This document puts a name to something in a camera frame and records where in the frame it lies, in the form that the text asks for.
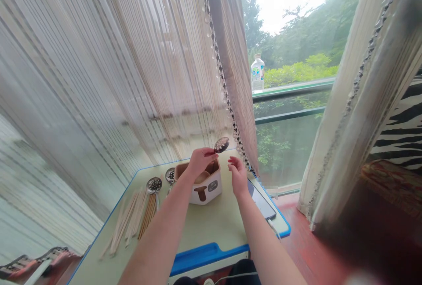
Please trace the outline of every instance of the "light green tabletop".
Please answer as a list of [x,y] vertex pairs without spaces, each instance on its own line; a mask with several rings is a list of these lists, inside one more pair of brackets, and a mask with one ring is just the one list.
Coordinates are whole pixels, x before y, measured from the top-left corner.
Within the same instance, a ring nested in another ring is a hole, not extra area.
[[[242,218],[240,216],[236,198],[233,194],[231,173],[227,168],[227,160],[230,155],[238,156],[238,153],[235,150],[228,150],[220,154],[218,158],[221,165],[221,195],[217,196],[207,205],[189,205],[178,253],[212,242],[216,242],[222,251],[229,251],[247,244]],[[159,193],[160,202],[162,203],[169,188],[169,184],[164,179],[165,172],[169,168],[175,167],[180,163],[186,163],[187,161],[188,160],[178,161],[139,170],[124,193],[126,200],[128,201],[132,197],[134,191],[139,191],[141,187],[145,187],[146,182],[150,178],[157,176],[163,180],[163,187]],[[248,177],[256,189],[261,192],[264,198],[266,198],[270,205],[276,210],[277,216],[273,220],[273,224],[278,233],[288,234],[290,232],[289,225],[280,215],[278,209],[264,189],[251,173],[248,173]],[[104,227],[98,234],[90,250],[81,261],[73,278],[69,282],[70,285],[115,285],[119,281],[119,278],[136,247],[137,238],[133,238],[127,248],[125,247],[124,239],[122,239],[114,257],[110,257],[108,252],[103,260],[100,261],[99,257],[116,227],[119,213],[118,209],[121,201],[122,199],[110,214],[110,217],[104,224]]]

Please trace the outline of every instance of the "hand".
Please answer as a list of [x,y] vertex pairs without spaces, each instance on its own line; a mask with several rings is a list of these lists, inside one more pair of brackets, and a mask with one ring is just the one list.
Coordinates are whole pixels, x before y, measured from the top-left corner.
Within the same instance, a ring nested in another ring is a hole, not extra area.
[[246,168],[242,161],[237,157],[230,157],[229,159],[229,171],[232,173],[232,185],[233,193],[236,198],[243,194],[249,194],[247,189],[247,175]]
[[196,149],[192,152],[192,156],[190,157],[189,165],[187,171],[193,177],[192,180],[196,180],[200,173],[205,171],[205,168],[210,164],[213,160],[218,158],[218,154],[214,153],[214,149],[212,148],[201,148]]

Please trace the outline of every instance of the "cushion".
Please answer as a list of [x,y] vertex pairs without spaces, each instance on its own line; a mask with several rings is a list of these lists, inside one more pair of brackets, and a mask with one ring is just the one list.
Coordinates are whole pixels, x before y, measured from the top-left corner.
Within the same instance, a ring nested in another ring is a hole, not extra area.
[[421,176],[386,160],[376,160],[362,167],[361,178],[369,189],[422,221]]

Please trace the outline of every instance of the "table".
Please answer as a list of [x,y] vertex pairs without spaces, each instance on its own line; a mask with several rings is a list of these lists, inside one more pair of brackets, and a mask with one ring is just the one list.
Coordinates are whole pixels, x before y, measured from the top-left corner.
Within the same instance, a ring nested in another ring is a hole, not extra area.
[[[169,284],[183,275],[194,277],[200,275],[195,275],[197,273],[204,274],[207,271],[229,266],[245,256],[249,250],[242,218],[233,194],[231,173],[227,168],[229,156],[238,156],[238,153],[235,150],[227,150],[220,154],[218,158],[221,165],[222,194],[207,205],[189,205],[182,240],[179,244]],[[133,192],[145,187],[150,178],[158,176],[164,179],[164,174],[170,167],[175,167],[177,164],[187,161],[189,160],[140,169],[122,197],[127,196],[127,200],[129,200]],[[277,216],[272,221],[277,232],[281,237],[288,236],[291,229],[283,215],[251,173],[248,173],[248,178],[276,210]],[[161,203],[166,197],[168,187],[169,184],[164,179],[163,187],[159,193]],[[113,234],[118,217],[116,208],[121,201],[122,198],[100,230],[91,248],[81,260],[69,281],[70,285],[115,285],[119,281],[138,240],[133,238],[130,245],[125,248],[125,242],[122,239],[115,257],[110,257],[108,253],[102,261],[99,260],[99,257]]]

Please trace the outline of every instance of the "white cable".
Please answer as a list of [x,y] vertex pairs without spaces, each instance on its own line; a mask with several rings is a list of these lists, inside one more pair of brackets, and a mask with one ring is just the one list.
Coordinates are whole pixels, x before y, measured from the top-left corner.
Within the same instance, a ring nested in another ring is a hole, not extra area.
[[214,283],[214,285],[217,285],[217,283],[218,283],[219,281],[222,281],[223,279],[236,278],[236,277],[240,277],[240,276],[248,276],[248,275],[258,275],[258,272],[250,272],[250,273],[243,273],[243,274],[236,274],[236,275],[232,275],[232,276],[226,276],[226,277],[223,277],[223,278],[219,279],[218,281],[216,281],[216,282]]
[[277,233],[277,230],[276,230],[276,228],[274,227],[273,222],[271,221],[271,219],[268,219],[268,220],[267,220],[267,222],[268,222],[269,226],[271,227],[271,229],[272,229],[272,230],[274,231],[274,233],[276,234],[278,241],[280,241],[280,243],[281,243],[281,238],[280,238],[279,234]]

